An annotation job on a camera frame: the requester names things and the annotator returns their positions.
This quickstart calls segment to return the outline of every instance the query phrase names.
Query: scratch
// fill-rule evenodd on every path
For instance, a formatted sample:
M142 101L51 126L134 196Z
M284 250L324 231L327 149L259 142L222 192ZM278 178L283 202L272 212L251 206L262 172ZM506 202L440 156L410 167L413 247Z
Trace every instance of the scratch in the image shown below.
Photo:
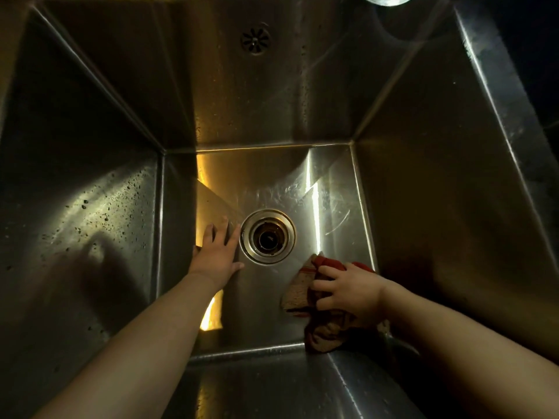
M336 226L334 229L332 229L332 231L326 232L326 233L324 234L324 236L330 235L332 232L334 232L336 229L338 229L340 226L342 226L342 224L343 224L343 223L346 221L346 219L348 218L349 212L351 212L351 209L348 210L348 212L346 213L346 215L344 216L344 218L342 219L342 221L338 224L338 226Z

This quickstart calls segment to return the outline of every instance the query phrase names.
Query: sink basin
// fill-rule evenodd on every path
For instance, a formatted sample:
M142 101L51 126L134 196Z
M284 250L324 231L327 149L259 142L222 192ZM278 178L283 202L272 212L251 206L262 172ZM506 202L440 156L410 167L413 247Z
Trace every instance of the sink basin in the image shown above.
M437 386L418 397L423 369L394 338L305 353L280 298L319 251L559 358L549 200L532 185L553 197L556 165L475 6L38 0L19 47L0 140L9 417L175 285L223 215L280 214L292 248L268 264L239 249L165 417L463 414ZM510 117L540 168L519 161Z

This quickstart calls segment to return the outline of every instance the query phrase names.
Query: right arm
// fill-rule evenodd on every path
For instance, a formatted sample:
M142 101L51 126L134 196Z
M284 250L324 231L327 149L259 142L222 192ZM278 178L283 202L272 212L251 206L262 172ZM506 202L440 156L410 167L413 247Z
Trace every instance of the right arm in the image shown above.
M388 319L462 398L506 418L559 417L559 366L448 307L351 264L321 267L333 281L312 287L332 296L319 310L339 308L362 321Z

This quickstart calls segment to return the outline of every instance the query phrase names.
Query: left arm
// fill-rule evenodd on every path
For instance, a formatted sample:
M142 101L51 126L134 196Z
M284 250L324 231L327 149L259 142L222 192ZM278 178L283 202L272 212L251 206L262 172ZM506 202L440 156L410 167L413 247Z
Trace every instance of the left arm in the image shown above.
M115 335L74 380L34 416L158 418L178 385L212 297L244 266L233 263L240 226L225 244L223 218L206 227L188 274Z

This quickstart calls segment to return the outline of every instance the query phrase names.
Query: forearm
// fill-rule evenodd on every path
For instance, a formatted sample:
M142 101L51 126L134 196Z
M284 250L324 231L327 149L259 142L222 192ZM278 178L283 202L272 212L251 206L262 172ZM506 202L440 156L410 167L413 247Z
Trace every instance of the forearm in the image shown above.
M387 319L411 338L453 387L507 418L559 412L559 367L454 310L399 285L383 294Z
M124 327L37 418L160 417L215 288L186 276Z

